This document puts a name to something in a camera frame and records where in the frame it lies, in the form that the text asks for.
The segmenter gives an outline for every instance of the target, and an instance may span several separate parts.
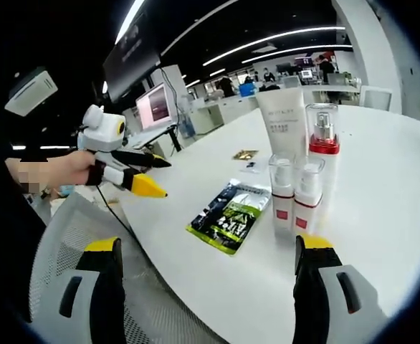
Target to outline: black cable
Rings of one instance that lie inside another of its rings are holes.
[[[175,136],[178,137],[178,127],[180,126],[180,115],[183,115],[183,110],[178,106],[178,94],[176,93],[175,88],[172,86],[172,83],[170,81],[170,79],[168,78],[168,75],[166,73],[166,71],[161,67],[161,72],[162,72],[162,78],[164,79],[164,82],[170,87],[170,89],[172,90],[172,94],[173,94],[173,102],[175,104],[176,107],[176,116],[178,118],[177,123],[176,123],[176,129],[175,129]],[[170,154],[170,156],[173,155],[173,153],[175,153],[175,145],[172,143],[173,148],[172,148],[172,153]]]
[[[121,219],[119,218],[118,215],[116,215],[116,213],[111,209],[111,207],[108,205],[107,200],[105,199],[105,197],[103,196],[102,191],[100,190],[100,188],[98,187],[98,185],[95,186],[99,192],[99,194],[102,196],[102,200],[105,202],[105,205],[107,206],[108,210],[111,212],[111,214],[113,214],[113,216],[119,221],[120,224],[123,225],[124,229],[129,233],[129,235],[134,238],[134,240],[137,241],[137,238],[135,237],[134,233],[130,230],[129,227],[127,227],[124,222],[121,221]]]

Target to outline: green packaging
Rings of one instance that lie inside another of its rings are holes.
[[[231,179],[186,229],[220,251],[233,255],[271,197],[268,186]]]

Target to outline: white cosmetic bottle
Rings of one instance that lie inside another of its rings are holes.
[[[282,152],[269,159],[269,172],[272,184],[272,208],[276,228],[292,232],[293,202],[293,164],[295,155]]]
[[[258,92],[256,99],[272,152],[289,151],[296,156],[306,155],[308,134],[302,88]]]
[[[300,180],[295,189],[293,206],[295,215],[293,226],[296,234],[318,233],[320,202],[323,197],[320,173],[324,165],[323,159],[305,157],[298,166]]]
[[[332,204],[338,177],[340,157],[340,141],[336,133],[336,118],[338,106],[335,104],[310,104],[306,107],[307,125],[309,133],[309,156],[318,157],[325,161],[321,173],[323,182],[323,199],[321,211],[324,216]]]

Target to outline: white table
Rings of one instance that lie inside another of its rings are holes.
[[[420,122],[364,107],[340,106],[341,166],[325,228],[343,264],[378,290],[393,316],[420,277]],[[185,226],[230,178],[269,184],[268,172],[240,172],[240,149],[270,154],[259,109],[209,134],[151,171],[167,199],[122,200],[141,245],[171,289],[231,344],[291,343],[295,248],[276,235],[272,207],[230,257]]]
[[[312,104],[314,102],[323,102],[320,92],[349,92],[357,95],[360,90],[357,87],[349,85],[303,85],[304,103]]]
[[[310,92],[360,92],[358,88],[349,85],[303,85],[301,88]]]
[[[222,98],[217,101],[207,102],[189,113],[191,122],[197,134],[208,133],[215,128],[232,122],[258,108],[254,95]]]

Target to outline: monitor screen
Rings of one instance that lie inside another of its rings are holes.
[[[312,71],[311,70],[301,70],[301,76],[303,79],[312,79]]]
[[[171,120],[164,84],[154,87],[137,99],[143,129]]]
[[[146,14],[130,24],[103,64],[108,94],[113,102],[129,91],[159,62]]]

